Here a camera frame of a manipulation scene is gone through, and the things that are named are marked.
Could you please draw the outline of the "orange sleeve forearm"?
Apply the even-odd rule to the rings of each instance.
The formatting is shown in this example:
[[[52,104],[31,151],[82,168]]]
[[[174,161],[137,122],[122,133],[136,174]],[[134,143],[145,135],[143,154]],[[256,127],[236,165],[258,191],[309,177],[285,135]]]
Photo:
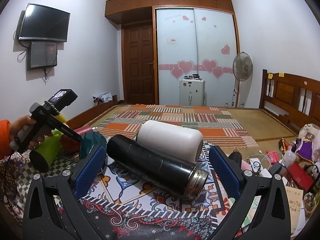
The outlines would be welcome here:
[[[8,120],[0,121],[0,159],[4,159],[12,152],[10,147],[10,122]]]

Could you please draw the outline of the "person's left hand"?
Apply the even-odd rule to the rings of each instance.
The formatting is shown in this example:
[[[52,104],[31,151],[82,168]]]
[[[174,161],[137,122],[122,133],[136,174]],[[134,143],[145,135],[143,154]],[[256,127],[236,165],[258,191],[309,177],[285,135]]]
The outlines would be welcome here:
[[[52,130],[49,127],[28,115],[9,124],[9,146],[16,152],[33,150],[41,142],[44,142],[46,137],[52,136]]]

